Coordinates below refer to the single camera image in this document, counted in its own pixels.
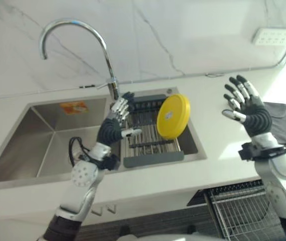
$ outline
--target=orange label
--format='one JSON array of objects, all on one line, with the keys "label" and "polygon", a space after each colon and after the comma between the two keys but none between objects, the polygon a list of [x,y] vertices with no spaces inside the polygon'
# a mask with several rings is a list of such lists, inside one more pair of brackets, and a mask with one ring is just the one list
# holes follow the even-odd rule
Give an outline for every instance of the orange label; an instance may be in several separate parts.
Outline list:
[{"label": "orange label", "polygon": [[88,112],[88,108],[83,101],[67,102],[59,104],[66,114],[78,114]]}]

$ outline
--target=chrome faucet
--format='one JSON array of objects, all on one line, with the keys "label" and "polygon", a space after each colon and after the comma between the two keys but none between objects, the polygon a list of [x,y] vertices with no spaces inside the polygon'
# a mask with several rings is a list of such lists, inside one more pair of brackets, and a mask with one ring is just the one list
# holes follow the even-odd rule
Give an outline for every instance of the chrome faucet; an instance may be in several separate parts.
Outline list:
[{"label": "chrome faucet", "polygon": [[79,27],[82,27],[89,31],[94,37],[99,41],[99,44],[102,47],[104,57],[106,60],[106,64],[108,67],[109,74],[111,76],[110,79],[107,80],[107,82],[98,88],[102,88],[104,86],[108,86],[110,95],[113,100],[117,100],[119,97],[119,89],[118,89],[118,81],[117,78],[114,75],[114,71],[107,53],[107,47],[104,39],[102,36],[89,24],[84,23],[79,20],[74,20],[74,19],[58,19],[54,20],[51,23],[49,23],[42,31],[40,38],[39,38],[39,51],[42,59],[47,59],[47,52],[46,52],[46,39],[49,36],[49,34],[57,27],[62,26],[62,25],[76,25]]}]

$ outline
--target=cabinet handle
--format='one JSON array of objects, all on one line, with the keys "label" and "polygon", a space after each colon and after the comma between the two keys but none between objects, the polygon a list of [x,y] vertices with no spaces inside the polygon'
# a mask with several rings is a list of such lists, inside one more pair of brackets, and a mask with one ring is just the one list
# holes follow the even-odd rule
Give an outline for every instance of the cabinet handle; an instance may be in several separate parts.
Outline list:
[{"label": "cabinet handle", "polygon": [[97,215],[97,216],[102,216],[103,215],[103,208],[101,207],[99,211],[91,210],[91,213]]},{"label": "cabinet handle", "polygon": [[106,209],[107,209],[107,211],[109,211],[113,214],[116,214],[116,205],[113,205],[112,207],[109,205],[106,205]]}]

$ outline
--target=sink basin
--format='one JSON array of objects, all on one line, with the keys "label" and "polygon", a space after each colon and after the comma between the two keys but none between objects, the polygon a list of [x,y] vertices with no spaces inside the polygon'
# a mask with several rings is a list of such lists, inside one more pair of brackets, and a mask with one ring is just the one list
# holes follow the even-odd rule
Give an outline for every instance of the sink basin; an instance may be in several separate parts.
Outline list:
[{"label": "sink basin", "polygon": [[[168,89],[142,91],[135,93],[140,99],[145,96],[160,96],[166,98]],[[81,103],[80,110],[70,113],[64,108],[71,103]],[[28,106],[20,119],[12,136],[4,149],[0,150],[0,189],[22,185],[32,185],[47,182],[68,180],[72,165],[68,158],[68,143],[71,137],[81,137],[83,145],[92,147],[96,142],[96,136],[104,117],[109,111],[111,100],[109,96],[97,96],[82,100],[61,100],[52,103],[34,103]],[[123,160],[134,159],[131,156],[128,143],[123,140],[112,146],[111,152]],[[194,161],[204,159],[205,153],[201,143],[193,129],[191,122],[188,123],[183,134],[173,143],[173,152],[182,155],[181,161]],[[153,158],[147,155],[148,160],[157,158],[173,157],[171,153],[158,153]],[[155,162],[156,165],[165,165],[165,161]],[[121,165],[118,171],[130,171],[139,168],[148,168],[149,165]]]}]

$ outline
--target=metal dish rack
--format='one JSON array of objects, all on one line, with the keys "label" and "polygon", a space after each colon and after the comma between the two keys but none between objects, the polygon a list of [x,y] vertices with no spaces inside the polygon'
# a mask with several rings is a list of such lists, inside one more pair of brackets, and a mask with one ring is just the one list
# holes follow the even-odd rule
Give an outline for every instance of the metal dish rack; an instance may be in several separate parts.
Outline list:
[{"label": "metal dish rack", "polygon": [[209,194],[226,240],[285,240],[261,180],[212,188]]},{"label": "metal dish rack", "polygon": [[138,167],[184,159],[178,139],[165,140],[157,131],[157,116],[165,95],[151,96],[152,100],[136,100],[134,111],[125,122],[126,128],[140,128],[142,133],[127,138],[123,163]]}]

